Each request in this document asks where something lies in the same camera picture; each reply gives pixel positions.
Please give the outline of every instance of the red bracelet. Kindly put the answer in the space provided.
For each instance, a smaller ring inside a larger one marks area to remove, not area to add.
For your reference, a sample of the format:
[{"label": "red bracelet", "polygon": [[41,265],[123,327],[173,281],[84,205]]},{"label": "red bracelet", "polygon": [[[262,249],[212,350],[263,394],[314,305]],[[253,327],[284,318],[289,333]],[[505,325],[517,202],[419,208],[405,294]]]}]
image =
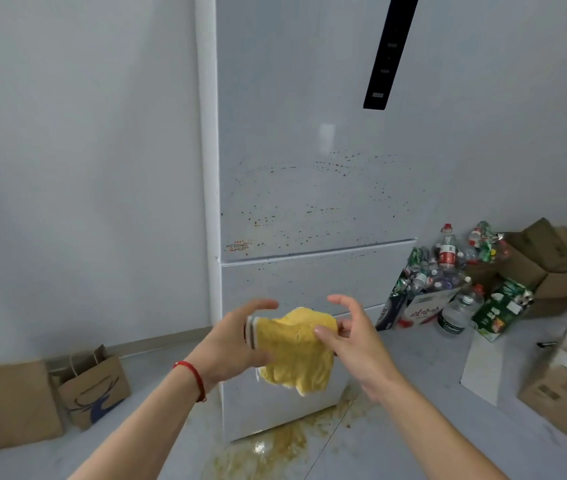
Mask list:
[{"label": "red bracelet", "polygon": [[195,366],[192,365],[190,362],[186,362],[185,360],[180,360],[175,365],[173,365],[172,368],[174,369],[177,365],[183,365],[188,369],[190,369],[190,371],[193,373],[193,376],[195,376],[195,379],[197,380],[197,385],[199,386],[199,399],[197,399],[197,403],[205,403],[206,389],[204,388],[204,381],[202,381],[202,377],[199,375],[199,372],[197,372],[197,369],[195,369]]}]

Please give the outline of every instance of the gray tile floor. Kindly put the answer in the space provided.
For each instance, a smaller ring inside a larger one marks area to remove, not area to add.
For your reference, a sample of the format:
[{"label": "gray tile floor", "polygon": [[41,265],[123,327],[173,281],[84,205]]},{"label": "gray tile floor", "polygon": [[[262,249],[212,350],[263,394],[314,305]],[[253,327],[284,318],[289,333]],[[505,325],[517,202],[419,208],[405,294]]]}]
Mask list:
[{"label": "gray tile floor", "polygon": [[[516,398],[534,342],[556,337],[562,319],[517,323],[510,331],[499,407],[459,384],[471,334],[446,339],[435,324],[383,332],[398,367],[512,479],[567,478],[567,437]],[[194,344],[124,359],[133,396],[90,430],[70,427],[56,440],[0,451],[0,478],[64,479],[156,387]],[[352,387],[336,407],[246,438],[221,441],[218,393],[197,404],[161,479],[422,479],[416,460],[385,412]]]}]

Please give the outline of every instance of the yellow towel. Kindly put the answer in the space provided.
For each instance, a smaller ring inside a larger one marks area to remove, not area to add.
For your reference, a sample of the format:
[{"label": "yellow towel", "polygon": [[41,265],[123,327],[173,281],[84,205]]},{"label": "yellow towel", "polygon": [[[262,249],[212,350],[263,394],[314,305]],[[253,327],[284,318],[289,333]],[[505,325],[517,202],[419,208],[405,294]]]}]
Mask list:
[{"label": "yellow towel", "polygon": [[323,325],[336,332],[336,320],[331,315],[301,307],[285,317],[258,318],[255,323],[257,347],[275,354],[273,363],[259,369],[266,381],[296,387],[301,395],[325,390],[333,353],[312,331],[316,325]]}]

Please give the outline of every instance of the white refrigerator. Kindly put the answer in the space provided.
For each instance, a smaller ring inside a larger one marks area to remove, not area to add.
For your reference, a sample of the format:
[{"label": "white refrigerator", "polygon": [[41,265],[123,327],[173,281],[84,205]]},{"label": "white refrigerator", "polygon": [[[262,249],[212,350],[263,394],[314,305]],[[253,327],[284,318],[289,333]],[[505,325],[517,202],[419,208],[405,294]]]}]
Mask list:
[{"label": "white refrigerator", "polygon": [[[256,296],[280,301],[262,316],[343,313],[331,293],[375,320],[469,128],[501,108],[492,65],[534,77],[503,52],[526,24],[544,37],[534,3],[196,0],[213,323]],[[224,438],[336,404],[346,381],[337,360],[300,397],[247,371],[221,386]]]}]

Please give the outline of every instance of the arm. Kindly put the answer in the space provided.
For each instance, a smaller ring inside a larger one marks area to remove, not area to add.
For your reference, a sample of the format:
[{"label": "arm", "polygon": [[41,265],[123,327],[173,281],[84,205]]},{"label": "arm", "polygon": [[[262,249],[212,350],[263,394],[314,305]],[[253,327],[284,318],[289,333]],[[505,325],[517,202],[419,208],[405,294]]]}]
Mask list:
[{"label": "arm", "polygon": [[[206,392],[248,367],[261,367],[270,361],[266,351],[251,350],[246,345],[243,328],[248,315],[277,306],[275,300],[256,299],[232,311],[186,357],[202,377]],[[71,480],[157,478],[198,397],[199,386],[193,373],[186,367],[176,367]]]},{"label": "arm", "polygon": [[507,480],[399,373],[361,305],[343,295],[328,296],[328,301],[346,306],[352,319],[340,323],[339,335],[318,326],[317,338],[335,351],[364,392],[388,411],[426,476],[431,480]]}]

